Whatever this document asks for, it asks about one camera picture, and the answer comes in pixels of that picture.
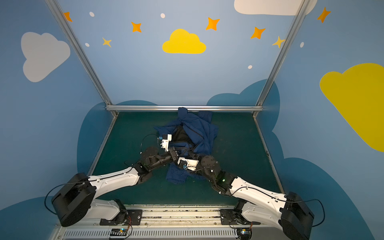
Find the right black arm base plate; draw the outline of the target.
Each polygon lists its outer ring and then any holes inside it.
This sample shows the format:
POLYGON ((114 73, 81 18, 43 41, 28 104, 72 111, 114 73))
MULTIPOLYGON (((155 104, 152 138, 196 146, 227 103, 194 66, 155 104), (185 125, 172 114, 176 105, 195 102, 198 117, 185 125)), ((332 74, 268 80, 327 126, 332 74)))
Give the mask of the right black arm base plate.
POLYGON ((239 211, 234 209, 220 209, 220 220, 222 225, 260 225, 259 222, 246 220, 239 211))

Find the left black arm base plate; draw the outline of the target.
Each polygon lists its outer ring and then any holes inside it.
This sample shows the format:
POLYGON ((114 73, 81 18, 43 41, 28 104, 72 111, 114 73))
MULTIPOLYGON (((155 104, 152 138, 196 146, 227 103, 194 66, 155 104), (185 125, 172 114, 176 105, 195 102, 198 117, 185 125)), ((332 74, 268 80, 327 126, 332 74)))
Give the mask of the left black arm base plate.
POLYGON ((111 220, 101 219, 100 226, 139 226, 143 210, 120 210, 111 220))

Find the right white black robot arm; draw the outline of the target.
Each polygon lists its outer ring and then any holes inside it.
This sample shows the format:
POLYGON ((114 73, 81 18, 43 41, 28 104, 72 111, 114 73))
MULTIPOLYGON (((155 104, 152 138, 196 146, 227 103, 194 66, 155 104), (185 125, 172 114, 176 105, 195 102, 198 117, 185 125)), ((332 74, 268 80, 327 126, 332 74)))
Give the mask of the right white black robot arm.
POLYGON ((257 222, 275 227, 291 240, 308 240, 313 228, 314 213, 298 194, 287 195, 255 186, 241 177, 225 172, 212 156, 179 158, 179 168, 203 176, 219 194, 239 199, 234 209, 246 224, 257 222))

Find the blue jacket with black lining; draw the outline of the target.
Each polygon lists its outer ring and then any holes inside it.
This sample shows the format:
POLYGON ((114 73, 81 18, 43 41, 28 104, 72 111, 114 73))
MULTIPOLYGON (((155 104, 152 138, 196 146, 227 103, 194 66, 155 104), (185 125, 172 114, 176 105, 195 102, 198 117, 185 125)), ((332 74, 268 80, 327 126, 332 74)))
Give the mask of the blue jacket with black lining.
POLYGON ((175 147, 181 157, 187 158, 188 152, 211 155, 214 140, 219 127, 212 124, 212 113, 200 111, 190 113, 186 108, 178 109, 178 118, 165 126, 154 127, 159 133, 171 134, 170 147, 175 147))

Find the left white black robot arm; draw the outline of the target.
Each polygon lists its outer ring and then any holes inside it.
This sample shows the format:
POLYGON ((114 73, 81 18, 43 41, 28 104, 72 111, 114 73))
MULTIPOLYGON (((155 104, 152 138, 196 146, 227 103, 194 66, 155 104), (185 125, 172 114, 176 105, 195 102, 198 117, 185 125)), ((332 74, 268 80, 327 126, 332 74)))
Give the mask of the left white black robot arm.
POLYGON ((74 175, 52 198, 51 203, 63 227, 69 227, 84 218, 112 220, 123 212, 118 201, 103 204, 97 198, 121 189, 140 185, 153 175, 153 170, 179 159, 178 151, 171 147, 162 155, 154 147, 147 148, 140 160, 131 167, 98 176, 74 175))

